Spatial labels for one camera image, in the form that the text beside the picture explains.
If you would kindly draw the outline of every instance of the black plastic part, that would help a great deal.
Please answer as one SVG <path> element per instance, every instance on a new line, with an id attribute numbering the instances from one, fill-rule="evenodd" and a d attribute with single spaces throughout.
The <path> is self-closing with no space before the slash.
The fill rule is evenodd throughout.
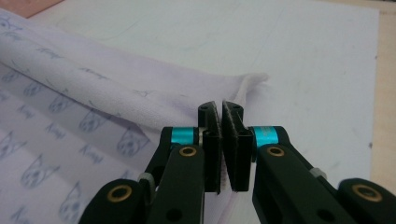
<path id="1" fill-rule="evenodd" d="M 359 178 L 343 180 L 337 199 L 359 223 L 396 223 L 396 197 L 373 182 Z"/>
<path id="2" fill-rule="evenodd" d="M 168 163 L 172 145 L 172 129 L 172 127 L 163 128 L 163 131 L 161 132 L 160 144 L 158 145 L 157 150 L 152 156 L 145 171 L 146 173 L 153 175 L 155 185 L 157 187 L 160 185 L 160 180 L 163 177 L 163 170 L 165 169 L 166 163 Z"/>
<path id="3" fill-rule="evenodd" d="M 311 170 L 314 168 L 309 161 L 305 159 L 303 155 L 300 154 L 300 152 L 291 144 L 289 135 L 286 132 L 286 130 L 281 127 L 281 126 L 274 126 L 274 129 L 276 130 L 277 133 L 277 138 L 278 138 L 278 144 L 284 147 L 287 147 L 297 158 L 298 160 L 305 166 L 307 170 Z M 323 185 L 324 188 L 326 188 L 327 191 L 330 192 L 333 196 L 335 196 L 336 189 L 329 183 L 327 180 L 319 176 L 317 177 L 317 181 L 320 182 L 320 184 Z"/>
<path id="4" fill-rule="evenodd" d="M 108 194 L 116 187 L 121 187 L 113 190 L 114 197 L 127 195 L 125 186 L 129 187 L 132 191 L 124 200 L 120 202 L 111 202 L 108 199 Z M 145 205 L 142 197 L 143 190 L 141 186 L 133 181 L 127 179 L 114 180 L 104 185 L 94 196 L 79 221 L 79 224 L 131 224 L 131 223 L 144 223 L 145 218 Z"/>
<path id="5" fill-rule="evenodd" d="M 270 147 L 274 156 L 268 153 Z M 253 204 L 261 223 L 356 223 L 292 150 L 259 148 Z"/>
<path id="6" fill-rule="evenodd" d="M 204 129 L 205 192 L 220 193 L 222 136 L 215 102 L 198 107 L 198 127 Z"/>
<path id="7" fill-rule="evenodd" d="M 182 156 L 180 150 L 192 156 Z M 175 147 L 148 215 L 148 224 L 203 223 L 205 153 L 198 146 Z"/>
<path id="8" fill-rule="evenodd" d="M 242 106 L 223 102 L 221 120 L 223 152 L 234 191 L 248 191 L 252 150 L 255 148 L 253 132 L 245 128 L 243 117 Z"/>

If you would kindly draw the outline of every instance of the brass screw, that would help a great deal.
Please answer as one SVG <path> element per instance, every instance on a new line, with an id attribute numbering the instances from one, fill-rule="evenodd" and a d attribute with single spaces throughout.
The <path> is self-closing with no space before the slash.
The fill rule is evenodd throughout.
<path id="1" fill-rule="evenodd" d="M 376 189 L 373 189 L 367 185 L 356 184 L 352 186 L 353 192 L 355 192 L 359 197 L 373 202 L 379 203 L 382 201 L 382 195 Z"/>
<path id="2" fill-rule="evenodd" d="M 125 190 L 121 195 L 115 194 L 117 190 Z M 112 203 L 120 203 L 126 200 L 132 194 L 132 188 L 128 185 L 118 185 L 114 187 L 111 191 L 107 194 L 107 199 Z"/>
<path id="3" fill-rule="evenodd" d="M 285 151 L 279 147 L 268 147 L 267 152 L 275 157 L 283 157 L 285 155 Z"/>
<path id="4" fill-rule="evenodd" d="M 183 147 L 178 153 L 180 153 L 180 155 L 184 157 L 191 157 L 197 154 L 197 149 L 193 147 Z"/>

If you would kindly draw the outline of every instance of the printed logo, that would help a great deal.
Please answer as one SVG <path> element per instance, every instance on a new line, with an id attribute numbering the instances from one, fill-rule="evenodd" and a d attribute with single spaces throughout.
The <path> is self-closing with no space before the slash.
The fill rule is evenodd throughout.
<path id="1" fill-rule="evenodd" d="M 50 167 L 43 164 L 42 154 L 29 166 L 21 177 L 21 184 L 27 189 L 39 186 L 44 180 L 48 179 L 60 166 Z"/>
<path id="2" fill-rule="evenodd" d="M 27 105 L 21 106 L 20 108 L 17 109 L 17 111 L 23 114 L 27 119 L 31 119 L 32 117 L 35 116 L 35 113 Z"/>
<path id="3" fill-rule="evenodd" d="M 29 86 L 27 86 L 24 91 L 23 95 L 25 96 L 35 96 L 39 92 L 43 90 L 43 85 L 41 83 L 38 83 L 36 81 L 32 82 Z"/>
<path id="4" fill-rule="evenodd" d="M 74 103 L 74 101 L 62 94 L 59 94 L 55 100 L 52 101 L 52 103 L 49 105 L 49 112 L 51 112 L 52 114 L 57 114 L 57 113 L 61 113 L 64 110 L 66 110 L 66 108 L 68 108 L 69 106 L 71 106 Z"/>
<path id="5" fill-rule="evenodd" d="M 1 80 L 6 83 L 10 83 L 20 77 L 21 73 L 15 71 L 15 70 L 10 70 L 7 74 L 3 75 Z"/>
<path id="6" fill-rule="evenodd" d="M 84 117 L 84 119 L 79 123 L 79 129 L 84 133 L 92 133 L 100 126 L 102 126 L 111 116 L 107 117 L 99 115 L 94 112 L 93 109 Z"/>
<path id="7" fill-rule="evenodd" d="M 13 133 L 10 132 L 5 138 L 0 141 L 0 160 L 4 159 L 5 157 L 11 155 L 16 150 L 20 149 L 24 145 L 25 142 L 19 142 L 14 139 Z"/>
<path id="8" fill-rule="evenodd" d="M 148 142 L 149 139 L 139 130 L 129 128 L 117 143 L 117 151 L 123 156 L 132 157 Z"/>
<path id="9" fill-rule="evenodd" d="M 63 139 L 66 136 L 66 132 L 62 131 L 55 123 L 51 123 L 46 128 L 47 133 L 51 133 L 55 136 L 56 139 Z"/>
<path id="10" fill-rule="evenodd" d="M 84 212 L 85 203 L 81 197 L 79 183 L 73 187 L 59 209 L 59 217 L 63 222 L 78 223 L 79 217 Z"/>
<path id="11" fill-rule="evenodd" d="M 26 207 L 22 206 L 16 213 L 12 214 L 9 220 L 11 220 L 14 224 L 31 224 L 32 222 L 25 217 L 26 213 Z"/>
<path id="12" fill-rule="evenodd" d="M 91 145 L 86 145 L 79 152 L 84 156 L 92 160 L 93 164 L 100 163 L 103 160 L 103 156 L 99 155 L 98 152 L 92 148 Z"/>

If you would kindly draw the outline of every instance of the wooden surface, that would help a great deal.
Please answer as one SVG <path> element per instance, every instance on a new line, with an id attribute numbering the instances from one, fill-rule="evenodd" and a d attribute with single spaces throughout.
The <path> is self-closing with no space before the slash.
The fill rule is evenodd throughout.
<path id="1" fill-rule="evenodd" d="M 396 194 L 396 3 L 330 0 L 380 10 L 371 178 Z"/>

